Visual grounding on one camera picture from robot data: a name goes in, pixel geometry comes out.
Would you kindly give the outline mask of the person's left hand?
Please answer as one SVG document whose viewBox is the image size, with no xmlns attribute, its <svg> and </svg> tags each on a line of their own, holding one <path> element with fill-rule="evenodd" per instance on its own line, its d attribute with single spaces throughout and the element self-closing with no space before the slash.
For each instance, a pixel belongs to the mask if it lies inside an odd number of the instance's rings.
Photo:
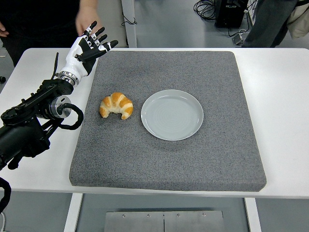
<svg viewBox="0 0 309 232">
<path fill-rule="evenodd" d="M 94 22 L 99 24 L 99 16 L 97 13 L 97 0 L 81 0 L 79 3 L 79 11 L 75 19 L 75 25 L 78 35 L 83 32 Z"/>
</svg>

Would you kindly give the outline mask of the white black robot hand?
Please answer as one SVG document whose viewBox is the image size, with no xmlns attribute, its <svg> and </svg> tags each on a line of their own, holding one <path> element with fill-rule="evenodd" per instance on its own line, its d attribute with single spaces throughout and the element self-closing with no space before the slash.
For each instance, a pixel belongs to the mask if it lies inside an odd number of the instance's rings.
<svg viewBox="0 0 309 232">
<path fill-rule="evenodd" d="M 97 21 L 94 21 L 85 29 L 72 45 L 67 57 L 66 65 L 58 73 L 59 79 L 71 80 L 75 85 L 83 78 L 88 76 L 96 63 L 96 60 L 105 55 L 118 45 L 117 40 L 103 42 L 107 35 L 101 35 L 104 27 L 93 32 Z"/>
</svg>

